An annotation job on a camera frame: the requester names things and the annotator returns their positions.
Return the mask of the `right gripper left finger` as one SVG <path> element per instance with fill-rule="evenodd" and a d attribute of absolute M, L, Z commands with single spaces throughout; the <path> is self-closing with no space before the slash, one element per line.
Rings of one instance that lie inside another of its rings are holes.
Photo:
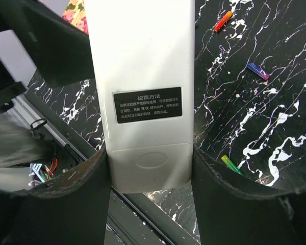
<path fill-rule="evenodd" d="M 104 150 L 29 191 L 0 190 L 0 244 L 103 244 L 110 192 Z"/>

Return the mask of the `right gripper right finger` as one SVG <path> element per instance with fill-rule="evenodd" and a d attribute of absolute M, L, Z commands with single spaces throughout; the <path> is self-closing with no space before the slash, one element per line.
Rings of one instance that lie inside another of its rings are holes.
<path fill-rule="evenodd" d="M 306 244 L 306 185 L 267 187 L 196 148 L 192 191 L 202 244 Z"/>

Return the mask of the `green yellow battery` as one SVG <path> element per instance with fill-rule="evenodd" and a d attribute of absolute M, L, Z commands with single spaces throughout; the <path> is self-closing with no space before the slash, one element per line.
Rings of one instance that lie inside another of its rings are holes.
<path fill-rule="evenodd" d="M 236 165 L 232 162 L 232 160 L 227 155 L 222 156 L 221 160 L 224 162 L 224 164 L 229 169 L 231 169 L 232 171 L 234 171 L 234 172 L 236 172 L 240 175 L 243 175 L 243 173 L 236 167 Z"/>

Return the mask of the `white remote control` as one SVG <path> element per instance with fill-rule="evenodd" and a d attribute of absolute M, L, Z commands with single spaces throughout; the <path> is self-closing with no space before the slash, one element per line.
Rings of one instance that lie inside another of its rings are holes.
<path fill-rule="evenodd" d="M 113 187 L 190 181 L 195 1 L 85 1 Z"/>

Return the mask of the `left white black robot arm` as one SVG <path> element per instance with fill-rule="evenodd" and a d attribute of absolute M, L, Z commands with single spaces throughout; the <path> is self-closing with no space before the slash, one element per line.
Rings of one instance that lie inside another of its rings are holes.
<path fill-rule="evenodd" d="M 89 36 L 40 1 L 0 1 L 0 32 L 7 30 L 50 87 L 94 78 Z"/>

